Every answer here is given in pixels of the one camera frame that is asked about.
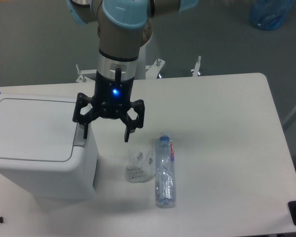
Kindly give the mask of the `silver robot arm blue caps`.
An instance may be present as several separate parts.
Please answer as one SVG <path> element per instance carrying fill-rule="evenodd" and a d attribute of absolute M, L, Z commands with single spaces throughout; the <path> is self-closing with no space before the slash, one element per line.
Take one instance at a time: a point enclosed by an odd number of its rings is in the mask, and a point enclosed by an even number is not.
<path fill-rule="evenodd" d="M 68 0 L 77 24 L 98 22 L 99 57 L 94 95 L 78 93 L 73 122 L 88 137 L 89 124 L 97 118 L 120 119 L 125 125 L 124 141 L 144 126 L 143 100 L 132 102 L 131 93 L 140 48 L 148 20 L 195 7 L 196 0 Z"/>

